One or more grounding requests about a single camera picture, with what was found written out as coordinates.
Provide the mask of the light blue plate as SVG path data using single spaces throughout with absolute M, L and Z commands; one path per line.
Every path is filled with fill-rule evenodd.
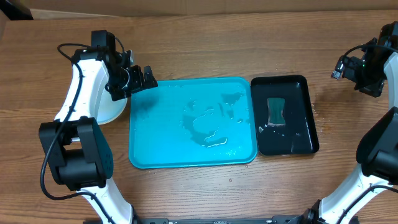
M 118 118 L 124 111 L 127 105 L 127 98 L 113 101 L 111 94 L 103 90 L 101 98 L 97 101 L 95 106 L 96 121 L 99 125 L 110 123 Z

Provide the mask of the green sponge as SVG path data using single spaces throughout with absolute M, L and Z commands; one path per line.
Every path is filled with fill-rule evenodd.
M 268 106 L 268 126 L 284 126 L 284 98 L 268 98 L 267 106 Z

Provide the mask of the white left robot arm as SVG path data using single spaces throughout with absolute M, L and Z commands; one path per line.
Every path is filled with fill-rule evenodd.
M 72 81 L 52 122 L 42 123 L 39 139 L 45 158 L 40 188 L 51 200 L 84 197 L 100 223 L 140 223 L 113 180 L 114 160 L 100 125 L 115 120 L 134 93 L 157 87 L 149 66 L 134 63 L 132 50 L 106 30 L 91 33 L 91 44 L 73 44 L 67 55 Z

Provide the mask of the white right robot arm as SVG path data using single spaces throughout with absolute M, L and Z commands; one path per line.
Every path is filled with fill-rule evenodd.
M 358 48 L 364 55 L 342 55 L 331 77 L 349 79 L 355 90 L 373 97 L 387 83 L 389 110 L 360 141 L 352 173 L 291 223 L 357 223 L 356 213 L 375 196 L 397 192 L 397 22 L 384 25 L 378 38 Z

